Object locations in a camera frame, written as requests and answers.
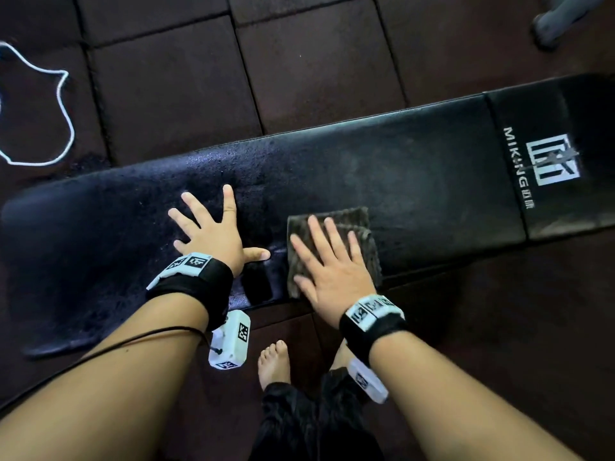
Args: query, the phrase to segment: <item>wristband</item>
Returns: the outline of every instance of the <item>wristband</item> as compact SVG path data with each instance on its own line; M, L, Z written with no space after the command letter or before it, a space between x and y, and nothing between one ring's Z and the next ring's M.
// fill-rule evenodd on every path
M184 293L203 304L209 314L207 331L222 326L229 308L233 272L211 255L183 255L164 269L147 287L150 300L162 294Z
M401 330L410 331L404 312L378 294L362 297L340 319L340 332L348 348L368 367L375 341Z

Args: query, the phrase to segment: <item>forearm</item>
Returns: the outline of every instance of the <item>forearm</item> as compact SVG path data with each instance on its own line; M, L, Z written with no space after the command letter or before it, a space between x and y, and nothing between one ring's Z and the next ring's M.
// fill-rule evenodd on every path
M92 352L156 328L204 331L208 320L194 298L167 294L144 304ZM190 332L168 332L68 372L0 423L0 458L150 458L198 343Z
M370 364L432 461L579 459L411 333L377 340Z

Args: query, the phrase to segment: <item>black pants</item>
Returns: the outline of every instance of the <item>black pants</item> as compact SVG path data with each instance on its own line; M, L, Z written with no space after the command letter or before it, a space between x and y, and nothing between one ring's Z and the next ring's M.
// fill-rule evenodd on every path
M365 394L345 368L322 378L318 403L289 384L265 388L250 461L384 460L361 415Z

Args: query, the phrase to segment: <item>finger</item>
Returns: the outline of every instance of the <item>finger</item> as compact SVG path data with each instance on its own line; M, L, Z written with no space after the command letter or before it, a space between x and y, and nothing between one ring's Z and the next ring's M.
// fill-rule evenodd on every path
M346 251L346 246L344 246L344 242L340 237L340 233L338 233L333 218L325 218L325 228L327 228L327 233L329 233L329 240L331 241L331 247L333 248L335 256L341 261L349 261L350 257L348 256L348 251Z
M307 219L307 224L309 225L309 230L312 233L312 239L314 240L314 245L320 254L320 258L322 259L322 263L327 265L328 263L333 263L336 258L333 253L333 249L331 248L331 244L327 240L325 233L322 232L322 228L320 227L320 223L318 223L318 218L314 215L310 215Z
M262 247L244 247L243 248L243 262L258 262L266 261L271 257L271 253L267 249Z
M361 246L358 245L357 235L354 231L348 232L348 243L350 244L350 255L352 256L352 262L364 266L365 262L363 262L363 255L361 255Z
M177 249L177 251L181 254L181 255L186 255L188 254L188 246L186 246L184 243L182 243L180 240L176 239L173 241L173 247L175 249Z
M297 235L290 235L290 242L295 248L301 262L305 264L307 270L316 278L323 269L322 263L318 261L316 256L312 254L312 251L308 249Z
M192 239L196 233L199 232L199 227L197 224L181 213L178 209L172 208L169 210L168 216L173 218L173 221L177 223L181 230L185 232L190 239Z
M230 184L222 186L222 193L225 196L222 223L237 226L237 205L235 204L235 194Z
M184 192L181 194L181 200L188 205L201 228L207 223L213 223L213 218L209 215L209 211L194 195L189 192Z
M312 304L318 303L318 295L316 294L316 287L312 283L311 279L302 277L301 275L295 275L293 277L297 286L303 294L306 295L307 300Z

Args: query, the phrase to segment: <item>folded cloth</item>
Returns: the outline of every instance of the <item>folded cloth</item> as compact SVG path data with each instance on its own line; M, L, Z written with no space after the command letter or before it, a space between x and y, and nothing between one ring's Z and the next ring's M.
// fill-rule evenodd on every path
M325 229L325 218L331 217L335 222L335 226L340 233L340 236L346 246L346 250L349 250L348 245L348 232L354 231L357 235L358 244L361 247L361 253L367 271L372 276L374 286L378 287L382 284L382 273L380 270L380 261L378 260L378 250L376 248L376 242L370 231L370 219L367 211L367 207L358 207L345 210L337 210L328 213L315 214L318 218L321 228L325 232L325 236L328 234ZM301 290L296 285L293 279L295 275L302 275L309 279L312 278L306 266L297 256L295 248L290 243L290 235L296 234L305 245L316 255L320 260L314 241L312 240L312 234L310 233L308 226L309 215L293 215L288 217L287 223L287 246L288 246L288 295L290 297L299 298L301 296Z

